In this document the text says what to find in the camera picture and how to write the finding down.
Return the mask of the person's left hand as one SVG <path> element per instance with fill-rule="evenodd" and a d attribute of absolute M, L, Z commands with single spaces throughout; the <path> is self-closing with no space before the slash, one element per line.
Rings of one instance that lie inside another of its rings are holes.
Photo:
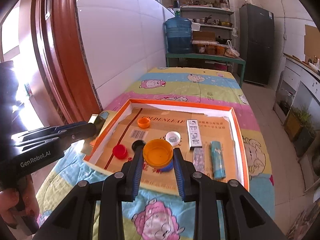
<path fill-rule="evenodd" d="M 26 182 L 27 187 L 22 193 L 25 209 L 21 213 L 21 216 L 27 215 L 37 219 L 40 208 L 36 199 L 36 193 L 31 175 L 26 176 Z M 16 189 L 5 189 L 1 191 L 1 217 L 7 226 L 13 229 L 16 229 L 18 225 L 18 222 L 14 217 L 13 208 L 18 204 L 19 198 L 20 194 Z"/>

